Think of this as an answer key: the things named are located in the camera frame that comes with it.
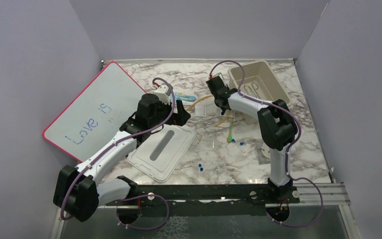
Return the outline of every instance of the marble table top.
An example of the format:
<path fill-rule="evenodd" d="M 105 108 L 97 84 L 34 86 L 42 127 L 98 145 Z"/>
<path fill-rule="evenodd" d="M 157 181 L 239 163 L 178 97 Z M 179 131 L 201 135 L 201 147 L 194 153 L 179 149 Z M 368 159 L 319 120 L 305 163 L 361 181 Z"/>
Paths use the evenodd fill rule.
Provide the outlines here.
<path fill-rule="evenodd" d="M 152 91 L 152 79 L 161 77 L 174 87 L 174 91 L 193 93 L 198 97 L 210 95 L 205 82 L 208 73 L 216 62 L 201 63 L 129 63 L 120 65 L 146 91 Z M 213 74 L 221 72 L 225 82 L 229 82 L 227 70 L 233 64 L 223 64 Z M 328 169 L 324 159 L 316 130 L 312 122 L 307 102 L 302 92 L 293 62 L 272 63 L 270 66 L 285 87 L 291 100 L 288 106 L 300 120 L 302 137 L 290 151 L 290 168 L 293 177 L 307 177 L 316 183 L 330 183 Z M 233 137 L 243 145 L 245 152 L 237 145 L 227 143 L 229 134 L 227 121 L 214 127 L 222 117 L 196 117 L 191 111 L 187 125 L 194 128 L 197 136 L 188 151 L 164 183 L 158 183 L 126 159 L 121 160 L 104 178 L 111 181 L 125 175 L 138 184 L 254 184 L 267 183 L 270 174 L 270 160 L 261 153 L 261 133 L 258 124 L 247 125 L 240 113 L 233 122 Z M 198 172 L 198 163 L 202 162 L 204 171 Z"/>

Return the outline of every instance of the gray wall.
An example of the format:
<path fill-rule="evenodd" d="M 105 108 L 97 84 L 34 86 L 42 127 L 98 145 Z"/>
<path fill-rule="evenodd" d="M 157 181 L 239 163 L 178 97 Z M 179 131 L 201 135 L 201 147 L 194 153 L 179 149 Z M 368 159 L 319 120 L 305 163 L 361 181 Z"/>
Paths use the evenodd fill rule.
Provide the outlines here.
<path fill-rule="evenodd" d="M 101 59 L 296 58 L 329 0 L 70 0 Z"/>
<path fill-rule="evenodd" d="M 0 238 L 48 238 L 58 172 L 41 132 L 98 72 L 68 0 L 0 0 Z"/>
<path fill-rule="evenodd" d="M 364 238 L 382 238 L 382 1 L 332 0 L 296 62 Z"/>

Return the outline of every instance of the container lid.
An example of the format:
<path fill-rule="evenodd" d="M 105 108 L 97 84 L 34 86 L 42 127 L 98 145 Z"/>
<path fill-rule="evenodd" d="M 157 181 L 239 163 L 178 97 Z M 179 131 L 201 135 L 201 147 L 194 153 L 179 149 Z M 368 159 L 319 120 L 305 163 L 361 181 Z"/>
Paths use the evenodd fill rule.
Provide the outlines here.
<path fill-rule="evenodd" d="M 165 125 L 128 155 L 128 162 L 154 180 L 166 182 L 196 137 L 184 125 Z"/>

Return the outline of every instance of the purple cable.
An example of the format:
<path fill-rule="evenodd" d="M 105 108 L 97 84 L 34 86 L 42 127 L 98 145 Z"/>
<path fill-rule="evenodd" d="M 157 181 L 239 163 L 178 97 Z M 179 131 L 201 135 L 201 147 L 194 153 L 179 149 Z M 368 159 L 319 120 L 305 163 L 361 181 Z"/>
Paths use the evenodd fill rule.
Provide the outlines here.
<path fill-rule="evenodd" d="M 172 114 L 174 113 L 174 109 L 175 109 L 175 93 L 174 93 L 174 89 L 173 87 L 167 82 L 165 81 L 164 79 L 160 78 L 160 77 L 156 77 L 153 79 L 152 83 L 154 85 L 154 82 L 156 80 L 160 80 L 160 81 L 163 81 L 163 83 L 165 83 L 168 87 L 169 87 L 169 90 L 171 91 L 171 94 L 172 94 L 172 109 L 171 109 L 171 112 L 169 113 L 168 117 L 162 121 L 160 124 L 154 126 L 153 128 L 151 129 L 148 129 L 148 130 L 145 130 L 145 131 L 142 131 L 142 132 L 139 132 L 139 133 L 135 133 L 135 134 L 132 134 L 132 135 L 129 135 L 127 137 L 124 137 L 118 141 L 116 141 L 116 144 L 119 144 L 121 143 L 122 141 L 124 140 L 127 140 L 129 138 L 132 138 L 132 137 L 136 137 L 136 136 L 139 136 L 139 135 L 142 135 L 142 134 L 145 134 L 145 133 L 148 133 L 148 132 L 151 132 L 157 128 L 159 128 L 160 126 L 162 126 L 164 123 L 166 123 L 166 121 L 169 120 L 169 118 L 172 116 Z M 107 153 L 111 148 L 113 148 L 115 145 L 114 144 L 111 144 L 110 146 L 108 146 L 106 149 L 104 149 L 93 161 L 90 162 L 90 165 L 93 166 L 105 153 Z M 67 201 L 68 201 L 68 198 L 69 198 L 69 195 L 71 194 L 71 191 L 72 189 L 74 188 L 75 184 L 78 182 L 78 180 L 80 179 L 80 177 L 87 171 L 89 170 L 88 167 L 85 167 L 76 177 L 75 179 L 73 180 L 72 184 L 70 185 L 70 187 L 68 188 L 68 191 L 67 193 L 65 194 L 65 198 L 62 202 L 62 206 L 61 206 L 61 219 L 62 220 L 69 220 L 71 219 L 73 216 L 70 215 L 68 217 L 65 217 L 64 215 L 64 212 L 65 212 L 65 207 L 67 205 Z"/>
<path fill-rule="evenodd" d="M 118 217 L 118 214 L 116 214 L 116 219 L 118 220 L 118 225 L 123 225 L 125 226 L 127 229 L 128 228 L 132 228 L 132 229 L 138 229 L 138 230 L 145 230 L 145 231 L 150 231 L 150 230 L 154 230 L 154 229 L 157 229 L 161 226 L 163 226 L 167 221 L 168 221 L 168 218 L 169 218 L 169 204 L 168 202 L 166 201 L 166 199 L 164 199 L 162 196 L 159 196 L 159 195 L 140 195 L 140 196 L 137 196 L 137 197 L 133 197 L 133 198 L 128 198 L 128 199 L 123 199 L 121 200 L 122 202 L 127 202 L 127 201 L 131 201 L 131 200 L 135 200 L 135 199 L 139 199 L 139 198 L 145 198 L 145 197 L 157 197 L 157 198 L 160 198 L 162 199 L 162 201 L 165 203 L 166 205 L 166 217 L 165 219 L 163 220 L 162 223 L 160 223 L 159 225 L 157 226 L 154 226 L 154 227 L 151 227 L 151 228 L 141 228 L 141 227 L 135 227 L 135 226 L 130 226 L 129 224 L 124 224 L 121 222 L 121 220 L 119 219 Z"/>
<path fill-rule="evenodd" d="M 242 70 L 242 80 L 241 82 L 239 83 L 239 86 L 238 86 L 238 94 L 241 95 L 242 97 L 246 98 L 246 99 L 249 99 L 251 101 L 254 101 L 256 103 L 260 103 L 260 104 L 264 104 L 264 105 L 268 105 L 268 106 L 271 106 L 271 107 L 274 107 L 276 109 L 279 109 L 283 112 L 285 112 L 286 114 L 288 114 L 289 116 L 292 117 L 292 119 L 295 121 L 296 123 L 296 126 L 298 128 L 298 135 L 296 136 L 295 140 L 290 143 L 286 150 L 285 150 L 285 172 L 286 174 L 288 175 L 288 177 L 293 180 L 293 181 L 299 181 L 299 180 L 306 180 L 308 181 L 309 183 L 311 183 L 314 188 L 318 191 L 318 195 L 320 196 L 320 212 L 318 213 L 318 215 L 316 216 L 316 218 L 314 218 L 311 222 L 309 223 L 306 223 L 306 224 L 302 224 L 302 225 L 290 225 L 290 224 L 287 224 L 287 223 L 283 223 L 283 222 L 279 222 L 279 221 L 276 221 L 275 219 L 273 219 L 270 215 L 269 217 L 272 218 L 272 221 L 277 223 L 277 224 L 280 224 L 282 226 L 285 226 L 285 227 L 290 227 L 290 228 L 303 228 L 303 227 L 307 227 L 313 223 L 315 223 L 316 221 L 318 221 L 318 219 L 320 219 L 321 215 L 323 214 L 323 210 L 324 210 L 324 204 L 323 204 L 323 195 L 321 195 L 321 192 L 320 192 L 320 189 L 318 188 L 317 185 L 315 185 L 315 183 L 311 180 L 309 180 L 308 178 L 305 178 L 305 177 L 300 177 L 300 178 L 293 178 L 290 173 L 289 173 L 289 169 L 288 169 L 288 162 L 289 162 L 289 151 L 290 151 L 290 148 L 292 147 L 292 145 L 294 145 L 298 140 L 299 138 L 301 138 L 301 134 L 302 134 L 302 127 L 301 127 L 301 124 L 299 123 L 299 120 L 289 111 L 287 111 L 286 109 L 280 107 L 280 106 L 277 106 L 277 105 L 274 105 L 270 102 L 264 102 L 264 101 L 261 101 L 259 99 L 256 99 L 256 98 L 253 98 L 253 97 L 250 97 L 250 96 L 247 96 L 245 95 L 244 93 L 241 92 L 241 86 L 242 86 L 242 83 L 244 83 L 244 80 L 245 80 L 245 70 L 244 70 L 244 67 L 242 67 L 241 64 L 239 64 L 237 61 L 233 61 L 233 60 L 224 60 L 224 61 L 221 61 L 219 63 L 217 63 L 216 65 L 213 66 L 213 68 L 211 69 L 210 71 L 210 76 L 212 76 L 212 73 L 213 73 L 213 70 L 220 64 L 222 63 L 225 63 L 225 62 L 231 62 L 231 63 L 234 63 L 236 65 L 238 65 L 241 70 Z"/>

